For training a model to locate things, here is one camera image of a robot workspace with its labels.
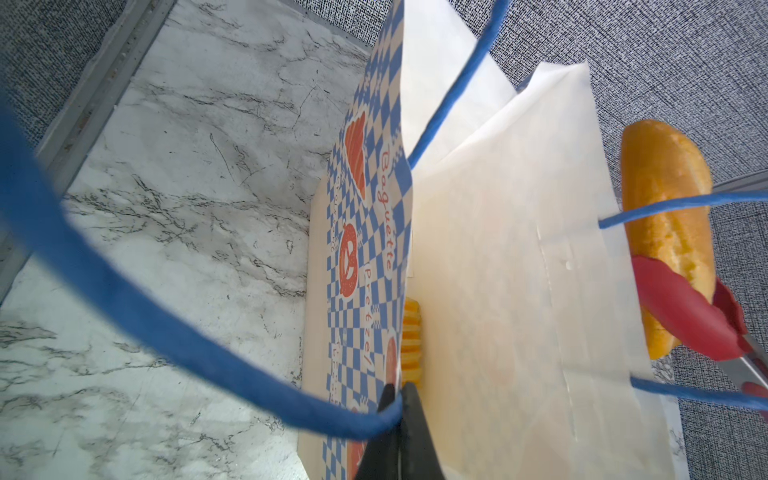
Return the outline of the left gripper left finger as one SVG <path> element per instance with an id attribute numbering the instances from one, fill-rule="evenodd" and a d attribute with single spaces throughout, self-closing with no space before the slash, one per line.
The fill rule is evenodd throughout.
<path id="1" fill-rule="evenodd" d="M 378 413 L 395 413 L 394 424 L 367 443 L 355 475 L 356 480 L 396 480 L 400 476 L 401 399 L 393 384 L 384 387 Z"/>

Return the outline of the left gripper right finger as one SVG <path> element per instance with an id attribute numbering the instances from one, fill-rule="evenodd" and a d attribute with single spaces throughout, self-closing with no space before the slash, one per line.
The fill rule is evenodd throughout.
<path id="1" fill-rule="evenodd" d="M 405 383 L 401 397 L 400 478 L 445 480 L 416 385 Z"/>

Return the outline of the ridged yellow bread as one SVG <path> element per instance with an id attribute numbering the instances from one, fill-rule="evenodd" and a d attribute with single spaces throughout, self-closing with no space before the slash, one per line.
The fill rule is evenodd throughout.
<path id="1" fill-rule="evenodd" d="M 406 298 L 401 341 L 402 383 L 419 386 L 422 379 L 422 315 L 417 301 Z"/>

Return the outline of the blue checkered paper bag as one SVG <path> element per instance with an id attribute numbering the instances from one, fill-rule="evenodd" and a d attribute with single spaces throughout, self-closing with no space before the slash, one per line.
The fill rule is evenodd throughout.
<path id="1" fill-rule="evenodd" d="M 571 55 L 590 6 L 518 2 L 415 166 L 490 3 L 358 4 L 357 44 L 283 1 L 180 1 L 61 199 L 21 133 L 1 216 L 43 249 L 1 307 L 5 479 L 348 479 L 362 446 L 288 394 L 372 413 L 422 309 L 419 393 L 461 479 L 763 479 L 755 413 L 635 390 L 646 351 L 616 213 L 623 128 L 685 133 L 715 180 L 764 153 L 686 51 Z"/>

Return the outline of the red kitchen tongs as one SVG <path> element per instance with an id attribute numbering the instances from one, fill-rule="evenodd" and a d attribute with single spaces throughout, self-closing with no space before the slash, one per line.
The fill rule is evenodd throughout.
<path id="1" fill-rule="evenodd" d="M 767 416 L 767 353 L 748 333 L 743 309 L 732 292 L 716 282 L 712 301 L 693 289 L 681 275 L 660 260 L 632 258 L 640 306 L 687 348 L 719 365 L 735 392 L 702 390 L 634 378 L 634 388 L 729 407 L 754 410 Z"/>

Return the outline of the long brown baguette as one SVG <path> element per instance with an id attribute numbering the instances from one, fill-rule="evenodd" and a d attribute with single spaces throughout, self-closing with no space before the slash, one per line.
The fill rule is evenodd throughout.
<path id="1" fill-rule="evenodd" d="M 713 180 L 696 144 L 658 120 L 640 120 L 621 137 L 622 206 L 628 212 L 709 195 Z M 683 284 L 713 301 L 716 265 L 708 207 L 653 214 L 625 225 L 648 355 L 660 360 L 681 341 L 655 314 L 681 298 Z"/>

